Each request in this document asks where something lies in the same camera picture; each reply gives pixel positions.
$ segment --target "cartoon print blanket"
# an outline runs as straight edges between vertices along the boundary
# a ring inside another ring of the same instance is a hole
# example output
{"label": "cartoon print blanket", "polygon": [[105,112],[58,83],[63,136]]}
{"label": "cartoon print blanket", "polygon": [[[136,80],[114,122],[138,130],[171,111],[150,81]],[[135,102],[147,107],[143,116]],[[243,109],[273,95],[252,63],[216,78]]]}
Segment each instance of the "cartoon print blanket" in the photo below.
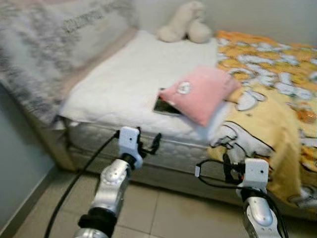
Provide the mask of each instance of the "cartoon print blanket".
{"label": "cartoon print blanket", "polygon": [[218,33],[218,68],[244,87],[211,141],[209,155],[266,159],[268,189],[317,211],[317,49],[237,32]]}

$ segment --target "baseboard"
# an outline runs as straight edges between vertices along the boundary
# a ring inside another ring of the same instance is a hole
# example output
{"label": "baseboard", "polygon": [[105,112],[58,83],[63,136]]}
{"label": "baseboard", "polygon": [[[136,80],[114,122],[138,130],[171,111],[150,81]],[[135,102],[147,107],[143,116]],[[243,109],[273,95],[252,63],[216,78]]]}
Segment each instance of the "baseboard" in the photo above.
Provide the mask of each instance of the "baseboard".
{"label": "baseboard", "polygon": [[33,192],[24,200],[7,225],[0,231],[0,238],[12,238],[15,235],[57,173],[58,168],[54,166],[48,174],[38,182]]}

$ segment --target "tile floor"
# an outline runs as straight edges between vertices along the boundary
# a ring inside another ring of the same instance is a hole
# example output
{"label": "tile floor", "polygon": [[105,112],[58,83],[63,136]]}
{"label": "tile floor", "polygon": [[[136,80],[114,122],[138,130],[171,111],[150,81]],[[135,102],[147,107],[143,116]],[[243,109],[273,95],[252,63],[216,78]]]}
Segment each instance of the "tile floor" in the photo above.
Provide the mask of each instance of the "tile floor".
{"label": "tile floor", "polygon": [[[61,172],[14,238],[42,238],[54,207],[71,179]],[[72,238],[86,213],[98,177],[80,178],[55,221],[51,238]],[[313,222],[287,219],[291,238],[316,238]],[[128,187],[114,238],[247,238],[241,208],[139,184]]]}

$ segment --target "black cable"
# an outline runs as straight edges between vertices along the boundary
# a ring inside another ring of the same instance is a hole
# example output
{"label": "black cable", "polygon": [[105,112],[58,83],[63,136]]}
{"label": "black cable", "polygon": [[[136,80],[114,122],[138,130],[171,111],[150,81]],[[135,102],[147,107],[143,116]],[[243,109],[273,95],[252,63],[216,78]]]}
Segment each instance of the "black cable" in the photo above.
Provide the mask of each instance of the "black cable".
{"label": "black cable", "polygon": [[75,183],[78,181],[78,179],[80,178],[80,176],[86,171],[86,169],[88,168],[88,166],[95,160],[95,158],[100,154],[100,152],[102,152],[102,150],[115,138],[119,138],[119,134],[120,131],[117,130],[115,132],[115,134],[113,134],[113,136],[111,138],[109,138],[90,158],[90,160],[86,163],[86,165],[84,166],[84,168],[76,175],[76,177],[73,179],[73,181],[71,182],[71,184],[68,186],[67,190],[64,192],[63,196],[60,198],[57,206],[54,209],[54,212],[51,216],[50,222],[48,224],[48,227],[46,228],[46,232],[44,235],[44,238],[49,238],[50,237],[50,233],[55,221],[55,218],[64,202],[64,200],[66,199],[66,197],[68,196],[68,194],[70,193],[71,189],[73,188],[73,186],[75,185]]}
{"label": "black cable", "polygon": [[271,205],[271,207],[273,207],[274,210],[277,212],[277,216],[279,217],[279,219],[281,221],[281,226],[282,226],[285,238],[289,238],[287,228],[286,228],[286,223],[285,223],[285,220],[284,220],[281,212],[279,211],[279,209],[278,209],[277,205],[275,204],[275,202],[273,201],[273,199],[270,196],[268,196],[266,193],[259,191],[259,190],[256,190],[256,189],[253,189],[251,187],[238,187],[238,186],[228,186],[228,185],[219,185],[219,184],[209,183],[209,182],[205,181],[204,179],[202,179],[200,174],[198,176],[198,179],[201,182],[203,182],[204,184],[209,185],[211,187],[246,190],[246,191],[254,192],[255,194],[259,194],[259,196],[264,197],[268,201],[269,205]]}

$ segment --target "bed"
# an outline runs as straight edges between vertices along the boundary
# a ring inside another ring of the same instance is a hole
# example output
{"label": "bed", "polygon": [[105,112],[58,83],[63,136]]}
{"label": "bed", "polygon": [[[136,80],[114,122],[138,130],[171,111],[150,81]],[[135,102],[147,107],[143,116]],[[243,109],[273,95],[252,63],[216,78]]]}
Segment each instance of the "bed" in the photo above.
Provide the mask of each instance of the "bed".
{"label": "bed", "polygon": [[[141,126],[146,143],[159,132],[163,138],[157,155],[145,159],[142,170],[133,175],[134,181],[241,205],[235,191],[206,187],[193,176],[195,164],[208,157],[207,148],[234,104],[222,103],[206,128],[184,116],[152,111],[159,88],[171,86],[198,65],[219,66],[224,55],[218,46],[223,42],[216,38],[203,45],[156,40],[155,29],[166,22],[179,1],[154,2],[137,0],[137,11],[129,0],[5,2],[0,9],[9,9],[10,14],[0,22],[0,82],[19,102],[61,168],[82,168],[115,130],[123,125]],[[247,24],[257,22],[265,34],[282,41],[293,36],[283,19],[298,12],[284,11],[283,4],[274,3],[266,10],[283,8],[280,22],[285,34],[276,34],[260,18],[246,20],[245,15],[236,15],[238,11],[232,11],[237,22],[240,19],[241,25],[249,27],[231,26],[232,21],[218,14],[221,3],[213,4],[220,28],[257,34],[251,27],[256,24]],[[293,41],[299,41],[301,33],[303,41],[315,40],[308,35],[313,30],[297,31]],[[88,170],[101,172],[117,157],[117,149],[116,142],[111,143]],[[223,179],[221,166],[212,168],[210,174]],[[317,219],[312,212],[278,204],[284,214]]]}

